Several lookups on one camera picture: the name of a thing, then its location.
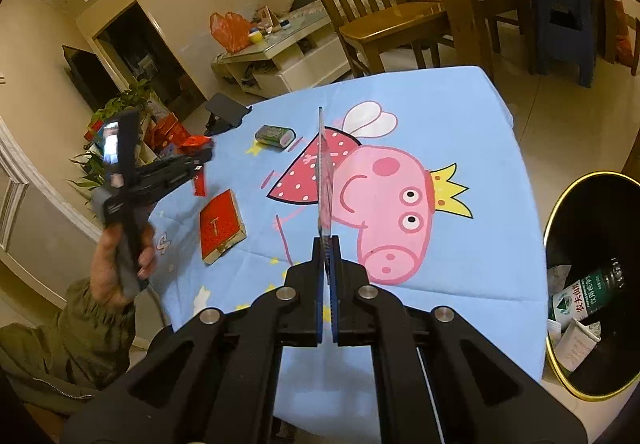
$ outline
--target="pig face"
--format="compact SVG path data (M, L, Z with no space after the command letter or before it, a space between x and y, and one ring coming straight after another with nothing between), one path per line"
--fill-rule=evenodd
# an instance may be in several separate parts
M431 234L431 175L409 153L359 146L334 173L334 220L358 229L358 262L374 283L398 284L420 267Z

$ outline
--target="hand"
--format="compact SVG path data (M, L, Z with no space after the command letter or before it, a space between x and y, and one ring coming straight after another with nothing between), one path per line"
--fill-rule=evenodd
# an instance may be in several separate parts
M133 298L122 294L120 280L116 273L116 247L122 237L122 226L111 225L102 231L91 262L90 291L94 299L107 309L124 309ZM154 228L147 224L141 236L142 252L138 262L142 267L138 272L140 279L149 278L156 270L156 249L154 246Z

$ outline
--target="chair seat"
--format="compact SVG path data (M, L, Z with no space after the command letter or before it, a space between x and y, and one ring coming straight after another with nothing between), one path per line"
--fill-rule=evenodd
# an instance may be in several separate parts
M368 43L438 18L448 27L447 14L436 2L402 3L353 20L340 27L340 33L355 42Z

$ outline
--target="trash can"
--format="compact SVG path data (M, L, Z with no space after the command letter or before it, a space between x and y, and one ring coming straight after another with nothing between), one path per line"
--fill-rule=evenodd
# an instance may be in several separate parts
M588 318L600 321L602 340L566 375L546 339L546 356L575 397L606 400L640 376L640 184L600 171L571 184L554 206L545 229L547 268L571 264L566 285L616 258L625 284L611 303Z

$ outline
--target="jacket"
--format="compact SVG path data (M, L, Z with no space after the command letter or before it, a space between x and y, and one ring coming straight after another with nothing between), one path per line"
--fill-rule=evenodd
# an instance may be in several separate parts
M21 401L71 415L127 371L135 333L135 307L106 310L83 279L48 325L0 328L0 368Z

